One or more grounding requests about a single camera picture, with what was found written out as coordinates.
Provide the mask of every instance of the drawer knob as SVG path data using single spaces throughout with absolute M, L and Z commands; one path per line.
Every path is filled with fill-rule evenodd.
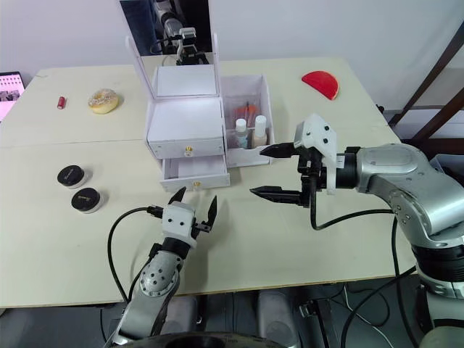
M 187 147 L 186 147 L 185 156 L 186 156 L 186 157 L 191 157 L 193 150 L 194 150 L 194 149 L 193 149 L 191 146 L 187 146 Z

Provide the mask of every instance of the tablet screen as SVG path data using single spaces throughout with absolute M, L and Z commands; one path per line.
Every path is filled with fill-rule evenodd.
M 0 122 L 23 92 L 24 86 L 18 72 L 0 73 Z

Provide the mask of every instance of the white cosmetic box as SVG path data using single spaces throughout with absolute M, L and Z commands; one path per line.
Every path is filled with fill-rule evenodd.
M 160 183 L 166 191 L 183 186 L 188 190 L 229 186 L 228 167 L 271 162 L 260 155 L 274 144 L 266 79 L 262 75 L 220 78 L 215 35 L 213 65 L 160 66 L 151 80 L 132 38 L 126 38 L 126 45 L 149 96 L 146 145 L 161 167 Z M 234 142 L 235 119 L 244 106 L 246 112 L 256 110 L 249 116 L 248 149 L 237 148 Z M 251 149 L 256 115 L 268 121 L 268 144 Z

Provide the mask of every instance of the robotic arm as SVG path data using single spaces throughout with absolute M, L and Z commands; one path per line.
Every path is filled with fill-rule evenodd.
M 167 304 L 178 289 L 179 273 L 190 249 L 196 247 L 196 238 L 201 231 L 210 232 L 215 222 L 217 199 L 212 200 L 208 221 L 198 223 L 195 210 L 182 203 L 186 188 L 182 188 L 162 209 L 153 207 L 152 214 L 162 218 L 165 240 L 157 245 L 153 258 L 141 271 L 133 299 L 125 309 L 112 344 L 126 344 L 160 333 L 167 314 Z
M 272 202 L 310 207 L 313 227 L 315 195 L 321 189 L 328 194 L 335 188 L 357 189 L 384 200 L 411 243 L 431 327 L 464 324 L 464 188 L 430 166 L 420 150 L 387 144 L 337 154 L 336 134 L 311 115 L 298 125 L 293 143 L 271 145 L 261 154 L 299 155 L 302 192 L 278 186 L 251 192 Z
M 204 52 L 195 47 L 195 28 L 183 26 L 170 0 L 154 1 L 154 11 L 170 43 L 164 48 L 164 54 L 177 54 L 177 65 L 209 64 Z

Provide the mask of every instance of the red watermelon slice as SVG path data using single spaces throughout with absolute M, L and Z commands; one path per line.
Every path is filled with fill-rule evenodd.
M 326 71 L 310 72 L 302 77 L 302 81 L 321 92 L 330 100 L 334 100 L 339 92 L 339 83 L 333 75 Z

